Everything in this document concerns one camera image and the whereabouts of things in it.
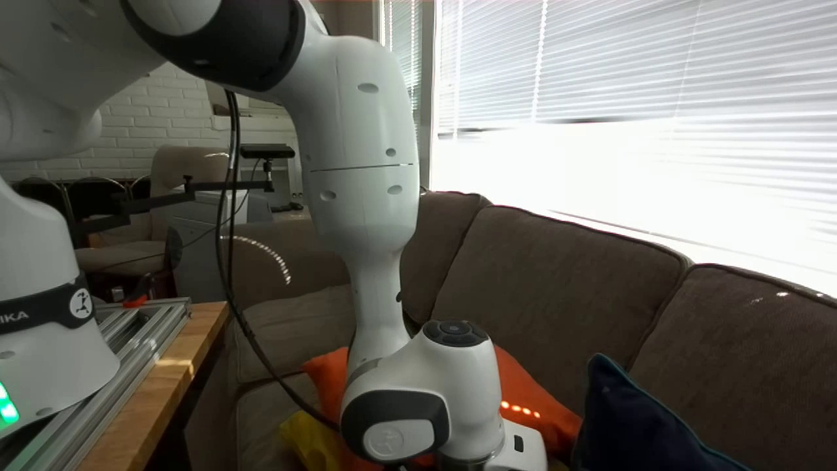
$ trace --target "white wall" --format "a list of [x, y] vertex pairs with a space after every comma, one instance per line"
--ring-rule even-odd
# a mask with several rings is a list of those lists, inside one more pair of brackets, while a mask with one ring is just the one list
[[[226, 128], [211, 119], [203, 81], [161, 65], [102, 106], [103, 135], [88, 150], [45, 162], [0, 162], [0, 175], [72, 180], [83, 175], [148, 175], [158, 144], [226, 150]], [[283, 141], [296, 150], [289, 122], [243, 123], [243, 141]]]

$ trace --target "gray couch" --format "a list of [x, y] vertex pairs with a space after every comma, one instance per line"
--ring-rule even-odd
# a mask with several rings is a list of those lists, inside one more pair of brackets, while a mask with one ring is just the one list
[[[306, 224], [247, 229], [292, 269], [241, 293], [280, 373], [349, 340], [348, 279]], [[608, 354], [712, 446], [753, 470], [837, 470], [837, 307], [789, 284], [557, 224], [474, 194], [421, 199], [402, 258], [415, 326], [476, 320], [564, 407], [583, 413], [586, 362]], [[192, 470], [298, 470], [277, 424], [296, 409], [241, 330], [187, 424]]]

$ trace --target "wooden table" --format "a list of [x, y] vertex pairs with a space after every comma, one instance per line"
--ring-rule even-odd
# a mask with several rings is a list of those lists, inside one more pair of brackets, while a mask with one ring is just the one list
[[83, 471], [122, 471], [148, 463], [187, 386], [219, 337], [225, 320], [225, 303], [190, 307], [190, 318], [179, 332], [83, 459]]

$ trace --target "robotic arm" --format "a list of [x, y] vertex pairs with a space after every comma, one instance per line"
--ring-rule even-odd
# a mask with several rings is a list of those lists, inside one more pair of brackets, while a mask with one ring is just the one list
[[[72, 60], [83, 59], [79, 76], [97, 88], [75, 81], [72, 74], [55, 80], [42, 59], [25, 56], [15, 48], [21, 40], [9, 42], [3, 33], [0, 141], [9, 146], [0, 146], [0, 161], [46, 158], [88, 144], [100, 132], [100, 103], [161, 59], [207, 81], [287, 109], [310, 220], [349, 273], [355, 337], [340, 421], [344, 442], [382, 463], [437, 451], [449, 463], [547, 470], [542, 438], [498, 419], [489, 337], [464, 322], [428, 322], [411, 340], [402, 326], [400, 251], [415, 229], [419, 161], [408, 92], [383, 48], [328, 38], [306, 0], [4, 5], [0, 33], [8, 26], [9, 38], [37, 44], [42, 33], [32, 33], [34, 23], [49, 23], [49, 48], [72, 50]], [[45, 132], [46, 122], [59, 132], [45, 144], [34, 132]]]

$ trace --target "dark blue pillow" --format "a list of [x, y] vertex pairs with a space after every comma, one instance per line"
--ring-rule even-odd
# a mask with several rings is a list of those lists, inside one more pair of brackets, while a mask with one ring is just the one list
[[646, 396], [607, 357], [587, 368], [586, 413], [572, 451], [574, 471], [740, 471], [701, 446], [672, 412]]

